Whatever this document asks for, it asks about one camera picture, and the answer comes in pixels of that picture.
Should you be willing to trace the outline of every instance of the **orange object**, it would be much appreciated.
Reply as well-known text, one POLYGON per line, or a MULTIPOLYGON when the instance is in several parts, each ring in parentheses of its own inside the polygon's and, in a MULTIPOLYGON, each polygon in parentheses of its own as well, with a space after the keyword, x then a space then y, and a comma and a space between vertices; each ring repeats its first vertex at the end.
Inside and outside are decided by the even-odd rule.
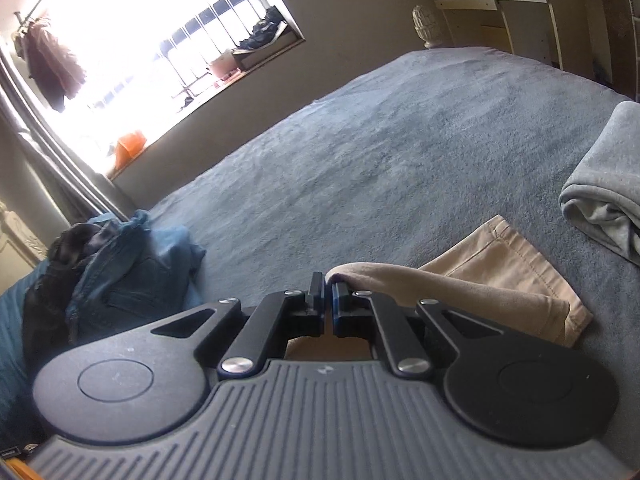
POLYGON ((6 461, 6 464, 13 469, 15 473, 22 478, 22 480, 42 480, 42 476, 31 469, 22 460, 10 458, 6 461))
POLYGON ((115 171, 120 171, 145 149, 146 137, 140 130, 125 134, 116 143, 115 171))

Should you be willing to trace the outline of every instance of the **ribbed plastic surface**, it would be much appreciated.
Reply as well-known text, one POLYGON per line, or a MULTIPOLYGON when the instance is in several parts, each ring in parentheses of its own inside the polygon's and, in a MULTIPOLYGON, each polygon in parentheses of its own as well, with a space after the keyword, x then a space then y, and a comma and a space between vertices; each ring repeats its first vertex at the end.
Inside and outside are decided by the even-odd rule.
POLYGON ((513 449, 473 433, 434 386, 380 362, 274 361, 222 383, 187 425, 129 447, 54 438, 30 460, 46 480, 622 480, 596 441, 513 449))

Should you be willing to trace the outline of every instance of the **logo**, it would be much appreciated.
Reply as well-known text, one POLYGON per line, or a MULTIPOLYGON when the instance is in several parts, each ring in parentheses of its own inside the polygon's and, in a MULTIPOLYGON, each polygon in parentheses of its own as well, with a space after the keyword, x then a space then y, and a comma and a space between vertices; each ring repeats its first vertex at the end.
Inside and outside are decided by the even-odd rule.
POLYGON ((334 372, 334 367, 328 365, 324 365, 316 369, 318 370, 318 373, 322 375, 329 375, 334 372))

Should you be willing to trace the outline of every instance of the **grey towel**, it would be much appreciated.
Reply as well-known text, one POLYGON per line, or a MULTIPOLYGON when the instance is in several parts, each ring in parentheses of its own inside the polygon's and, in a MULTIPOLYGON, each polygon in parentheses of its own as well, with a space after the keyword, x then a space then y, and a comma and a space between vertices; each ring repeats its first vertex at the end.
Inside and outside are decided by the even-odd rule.
POLYGON ((640 104, 616 106, 560 205, 570 224, 640 266, 640 104))

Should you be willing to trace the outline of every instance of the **curtain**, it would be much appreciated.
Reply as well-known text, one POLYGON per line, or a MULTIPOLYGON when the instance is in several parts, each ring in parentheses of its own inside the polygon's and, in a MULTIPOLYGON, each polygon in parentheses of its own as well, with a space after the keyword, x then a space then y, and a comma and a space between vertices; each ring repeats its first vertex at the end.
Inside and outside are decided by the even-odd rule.
POLYGON ((39 106, 0 44, 0 110, 60 211, 70 224, 107 212, 128 219, 135 210, 129 197, 65 146, 39 106))

